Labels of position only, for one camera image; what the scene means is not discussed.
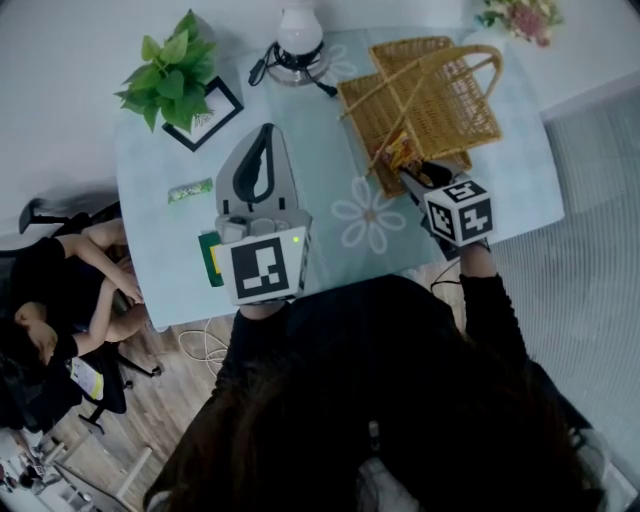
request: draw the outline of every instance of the pink flower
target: pink flower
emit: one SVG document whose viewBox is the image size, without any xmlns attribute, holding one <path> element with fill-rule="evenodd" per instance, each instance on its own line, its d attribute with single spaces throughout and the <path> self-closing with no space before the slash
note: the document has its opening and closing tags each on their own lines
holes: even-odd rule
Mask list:
<svg viewBox="0 0 640 512">
<path fill-rule="evenodd" d="M 522 32 L 527 41 L 535 39 L 540 46 L 548 46 L 547 23 L 542 13 L 523 3 L 515 3 L 507 12 L 512 29 Z"/>
</svg>

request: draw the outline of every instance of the white cable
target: white cable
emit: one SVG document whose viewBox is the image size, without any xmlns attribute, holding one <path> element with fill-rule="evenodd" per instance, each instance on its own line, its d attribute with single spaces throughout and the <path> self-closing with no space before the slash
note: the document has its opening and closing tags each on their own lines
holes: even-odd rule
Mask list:
<svg viewBox="0 0 640 512">
<path fill-rule="evenodd" d="M 209 318 L 209 320 L 207 320 L 207 324 L 204 326 L 204 329 L 202 331 L 194 329 L 194 330 L 181 332 L 179 334 L 179 336 L 178 336 L 178 345 L 180 345 L 180 348 L 182 349 L 182 352 L 184 352 L 184 354 L 189 359 L 191 359 L 193 361 L 198 361 L 199 363 L 207 363 L 207 368 L 209 368 L 209 371 L 211 372 L 211 374 L 214 377 L 217 378 L 218 377 L 218 373 L 216 371 L 214 371 L 213 368 L 211 368 L 211 364 L 210 363 L 222 364 L 222 361 L 224 361 L 224 356 L 222 356 L 222 357 L 212 357 L 212 356 L 214 354 L 217 354 L 217 353 L 220 353 L 220 352 L 226 352 L 229 349 L 229 345 L 223 343 L 219 338 L 217 338 L 213 334 L 207 332 L 207 329 L 209 328 L 209 324 L 211 323 L 211 320 L 213 320 L 213 319 Z M 189 352 L 187 352 L 187 350 L 182 345 L 182 337 L 185 334 L 202 334 L 203 335 L 203 337 L 202 337 L 202 341 L 204 342 L 204 357 L 203 358 L 195 357 L 195 356 L 191 355 Z M 207 346 L 207 336 L 209 336 L 210 338 L 213 338 L 215 341 L 220 343 L 220 345 L 222 345 L 224 348 L 218 348 L 216 350 L 212 350 L 211 352 L 209 352 L 209 347 Z"/>
</svg>

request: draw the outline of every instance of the black outfit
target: black outfit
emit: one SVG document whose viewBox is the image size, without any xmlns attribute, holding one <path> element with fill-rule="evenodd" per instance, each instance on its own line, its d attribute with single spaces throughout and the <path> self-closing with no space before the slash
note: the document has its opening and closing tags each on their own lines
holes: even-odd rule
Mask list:
<svg viewBox="0 0 640 512">
<path fill-rule="evenodd" d="M 544 370 L 527 356 L 502 279 L 461 276 L 461 283 L 469 336 L 477 344 L 490 346 L 513 368 L 531 369 L 551 393 L 559 395 Z M 152 496 L 176 485 L 177 465 L 192 448 L 193 434 L 220 390 L 232 380 L 243 382 L 256 362 L 273 357 L 292 361 L 298 375 L 308 379 L 307 386 L 321 388 L 332 397 L 336 408 L 344 407 L 336 409 L 335 417 L 342 417 L 342 413 L 351 418 L 355 415 L 356 423 L 367 425 L 372 416 L 401 417 L 403 409 L 425 400 L 437 410 L 439 400 L 444 403 L 451 399 L 456 375 L 460 375 L 456 372 L 466 370 L 459 368 L 459 343 L 439 341 L 450 338 L 438 331 L 446 327 L 451 332 L 454 325 L 447 304 L 422 286 L 397 276 L 300 299 L 262 321 L 248 320 L 238 313 L 216 390 L 147 492 L 145 508 Z M 415 372 L 424 375 L 425 388 L 434 393 L 425 397 L 412 392 L 411 378 L 405 376 L 415 376 Z M 356 398 L 341 403 L 340 397 L 347 394 L 344 390 Z M 376 411 L 378 403 L 384 403 L 385 410 Z M 397 428 L 397 432 L 387 430 L 390 438 L 407 437 L 403 430 L 406 425 Z M 370 450 L 370 440 L 366 435 L 362 438 L 365 453 Z"/>
<path fill-rule="evenodd" d="M 29 411 L 44 432 L 82 402 L 83 391 L 71 380 L 68 362 L 78 355 L 73 335 L 86 331 L 98 303 L 103 274 L 77 257 L 65 258 L 64 247 L 55 238 L 43 238 L 16 261 L 11 271 L 11 304 L 15 313 L 27 302 L 46 306 L 47 323 L 56 331 L 58 343 L 46 367 L 42 391 L 30 402 Z M 109 372 L 119 371 L 105 353 L 116 349 L 103 345 L 83 356 L 105 377 L 103 400 L 97 402 L 116 413 L 126 410 L 122 391 L 112 389 Z"/>
</svg>

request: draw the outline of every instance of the hand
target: hand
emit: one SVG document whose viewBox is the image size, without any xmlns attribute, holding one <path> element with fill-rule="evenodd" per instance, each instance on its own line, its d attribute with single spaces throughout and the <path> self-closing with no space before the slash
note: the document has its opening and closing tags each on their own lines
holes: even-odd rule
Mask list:
<svg viewBox="0 0 640 512">
<path fill-rule="evenodd" d="M 113 280 L 113 284 L 115 284 L 116 287 L 127 297 L 133 299 L 136 304 L 144 304 L 138 280 L 133 274 L 134 270 L 131 257 L 127 256 L 122 258 L 117 263 L 117 266 L 118 269 L 120 269 L 120 273 L 117 278 Z"/>
</svg>

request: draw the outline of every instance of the desk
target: desk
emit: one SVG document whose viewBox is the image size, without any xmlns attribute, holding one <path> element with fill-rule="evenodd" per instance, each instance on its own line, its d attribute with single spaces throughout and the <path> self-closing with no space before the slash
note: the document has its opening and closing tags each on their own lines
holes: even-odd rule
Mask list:
<svg viewBox="0 0 640 512">
<path fill-rule="evenodd" d="M 468 32 L 428 28 L 354 30 L 325 38 L 336 83 L 375 72 L 367 48 L 407 37 Z M 380 197 L 374 178 L 360 178 L 364 153 L 342 107 L 313 86 L 293 89 L 269 77 L 255 88 L 249 70 L 262 51 L 218 64 L 217 71 L 245 109 L 191 153 L 141 117 L 123 111 L 116 124 L 117 178 L 134 266 L 156 328 L 233 313 L 224 288 L 209 285 L 198 236 L 214 230 L 215 194 L 167 204 L 167 191 L 212 177 L 236 143 L 272 122 L 283 132 L 301 208 L 313 216 L 306 293 L 442 260 L 419 227 L 421 214 L 407 196 Z M 490 190 L 496 243 L 564 216 L 549 142 L 520 63 L 505 52 L 505 74 L 491 97 L 504 140 L 471 151 L 470 176 Z"/>
</svg>

